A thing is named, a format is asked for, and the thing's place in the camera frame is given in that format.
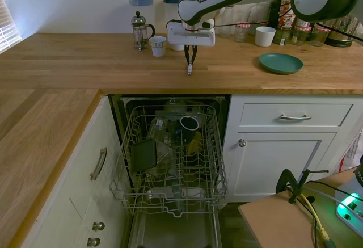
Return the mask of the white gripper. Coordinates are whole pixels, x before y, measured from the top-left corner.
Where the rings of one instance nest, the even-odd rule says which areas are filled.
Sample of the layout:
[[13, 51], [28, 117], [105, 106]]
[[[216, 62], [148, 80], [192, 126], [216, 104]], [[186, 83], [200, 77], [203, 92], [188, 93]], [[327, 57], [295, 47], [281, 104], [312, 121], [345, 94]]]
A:
[[[197, 31], [187, 31], [181, 23], [170, 22], [167, 25], [167, 40], [170, 44], [185, 45], [184, 54], [189, 65], [195, 61], [197, 46], [213, 47], [215, 45], [215, 29], [199, 28]], [[190, 45], [192, 45], [191, 60], [189, 56]]]

